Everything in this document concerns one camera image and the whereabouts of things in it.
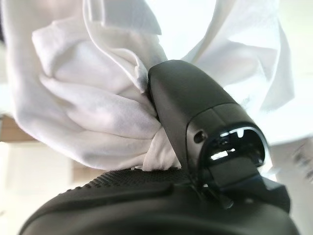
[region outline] white fabric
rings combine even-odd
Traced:
[[[187,42],[186,28],[165,30],[170,33],[160,36],[160,44],[157,22],[166,21],[156,9],[165,8],[165,1],[125,2],[2,1],[15,118],[33,137],[87,166],[179,166],[143,93],[151,66],[167,60],[167,54],[180,58],[177,45],[169,53],[168,45],[163,50],[164,39]],[[195,9],[193,0],[182,4]],[[216,79],[254,118],[285,104],[293,93],[277,1],[198,4],[200,20],[214,7],[211,24],[212,16],[206,18],[207,29],[200,23],[183,59]],[[173,17],[179,11],[179,6],[172,9]],[[189,18],[196,31],[195,15],[178,16],[182,22]]]

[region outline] opening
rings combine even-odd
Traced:
[[[203,131],[199,131],[197,134],[195,134],[194,136],[194,142],[195,143],[200,143],[202,141],[204,141],[205,139],[205,134]]]
[[[221,133],[206,148],[205,158],[209,165],[219,164],[235,157],[247,157],[259,167],[265,159],[265,148],[258,135],[250,127]]]

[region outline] screw hole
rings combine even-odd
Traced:
[[[195,136],[194,136],[194,142],[195,143],[201,143],[205,139],[205,134],[203,131],[199,131]]]

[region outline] white cloth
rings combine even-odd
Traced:
[[[175,17],[180,9],[162,15],[157,2],[167,5],[163,0],[3,0],[20,127],[94,168],[179,166],[143,95],[148,69],[167,60],[167,54],[180,56],[177,45],[170,53],[168,45],[163,50],[164,39],[188,41],[186,28],[177,25],[165,30],[169,34],[160,36],[159,44],[158,22],[164,25],[162,17],[169,12]],[[198,4],[202,16],[213,12],[215,4],[210,3],[210,9],[208,3]],[[193,0],[182,4],[195,9]],[[293,96],[289,49],[277,8],[273,0],[218,0],[212,22],[212,16],[206,18],[204,28],[201,21],[183,58],[216,79],[252,117]],[[196,31],[195,15],[178,15],[189,17]]]

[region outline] black plastic device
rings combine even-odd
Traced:
[[[261,130],[207,74],[183,61],[149,71],[181,169],[107,172],[39,208],[20,235],[298,235],[286,188],[260,176]]]

